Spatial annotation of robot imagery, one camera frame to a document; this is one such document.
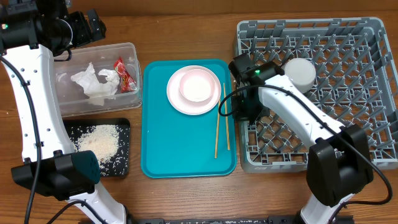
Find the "pink shallow bowl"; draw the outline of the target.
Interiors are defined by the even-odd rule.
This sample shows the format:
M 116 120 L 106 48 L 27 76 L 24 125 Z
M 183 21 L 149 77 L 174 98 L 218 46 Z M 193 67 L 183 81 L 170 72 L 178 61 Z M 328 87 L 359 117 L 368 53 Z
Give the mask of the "pink shallow bowl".
M 209 72 L 202 69 L 192 69 L 182 76 L 179 89 L 186 100 L 202 102 L 213 95 L 215 81 Z

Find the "white tissue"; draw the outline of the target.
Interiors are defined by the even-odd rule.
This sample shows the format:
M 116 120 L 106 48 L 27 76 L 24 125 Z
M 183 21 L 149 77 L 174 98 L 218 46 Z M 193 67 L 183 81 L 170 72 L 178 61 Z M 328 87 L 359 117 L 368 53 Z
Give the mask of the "white tissue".
M 71 81 L 83 88 L 83 92 L 89 97 L 92 105 L 103 106 L 104 97 L 114 95 L 118 90 L 120 77 L 115 70 L 102 69 L 98 75 L 104 77 L 106 82 L 100 83 L 90 62 L 84 72 L 76 73 L 70 77 Z

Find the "pink round plate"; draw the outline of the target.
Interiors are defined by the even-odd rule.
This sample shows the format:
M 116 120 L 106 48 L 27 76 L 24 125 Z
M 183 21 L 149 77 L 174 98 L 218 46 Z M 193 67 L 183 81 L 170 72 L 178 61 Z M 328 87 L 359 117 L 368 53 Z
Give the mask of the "pink round plate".
M 180 80 L 182 76 L 192 69 L 202 69 L 210 73 L 215 81 L 215 90 L 213 95 L 202 102 L 192 102 L 186 100 L 180 93 Z M 210 69 L 199 65 L 189 65 L 177 70 L 169 79 L 167 84 L 167 98 L 170 104 L 179 112 L 187 115 L 201 115 L 212 110 L 221 96 L 221 83 L 218 77 Z

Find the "red snack wrapper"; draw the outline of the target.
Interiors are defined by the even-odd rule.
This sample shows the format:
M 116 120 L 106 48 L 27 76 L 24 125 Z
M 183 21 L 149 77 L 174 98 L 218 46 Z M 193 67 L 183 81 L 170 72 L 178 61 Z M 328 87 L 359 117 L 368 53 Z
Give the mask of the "red snack wrapper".
M 137 90 L 136 81 L 128 73 L 124 61 L 121 57 L 114 64 L 114 70 L 119 75 L 121 93 L 132 92 Z

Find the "grey bowl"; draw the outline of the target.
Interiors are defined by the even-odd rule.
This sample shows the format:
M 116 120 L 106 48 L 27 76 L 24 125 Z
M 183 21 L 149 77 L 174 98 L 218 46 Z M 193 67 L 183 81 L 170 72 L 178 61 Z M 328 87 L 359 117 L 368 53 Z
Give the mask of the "grey bowl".
M 301 92 L 308 92 L 316 78 L 315 66 L 304 58 L 293 58 L 282 66 L 293 85 Z

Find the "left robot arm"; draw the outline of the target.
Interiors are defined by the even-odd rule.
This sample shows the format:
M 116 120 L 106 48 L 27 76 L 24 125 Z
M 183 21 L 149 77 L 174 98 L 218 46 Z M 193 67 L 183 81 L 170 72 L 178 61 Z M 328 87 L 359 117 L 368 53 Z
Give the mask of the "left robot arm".
M 13 181 L 32 195 L 76 206 L 94 223 L 133 223 L 100 181 L 91 151 L 76 152 L 55 91 L 53 66 L 71 49 L 104 39 L 94 9 L 69 12 L 65 1 L 9 1 L 1 6 L 1 62 L 12 84 L 22 129 L 22 165 Z

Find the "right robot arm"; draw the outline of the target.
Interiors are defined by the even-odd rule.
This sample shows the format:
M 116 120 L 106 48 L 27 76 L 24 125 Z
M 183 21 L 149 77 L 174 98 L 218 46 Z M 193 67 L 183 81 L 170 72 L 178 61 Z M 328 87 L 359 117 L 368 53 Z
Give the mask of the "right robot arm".
M 241 54 L 228 68 L 238 83 L 231 99 L 233 118 L 254 124 L 273 111 L 308 149 L 312 195 L 294 222 L 339 223 L 338 212 L 374 178 L 365 131 L 324 113 L 274 62 L 256 65 L 248 54 Z

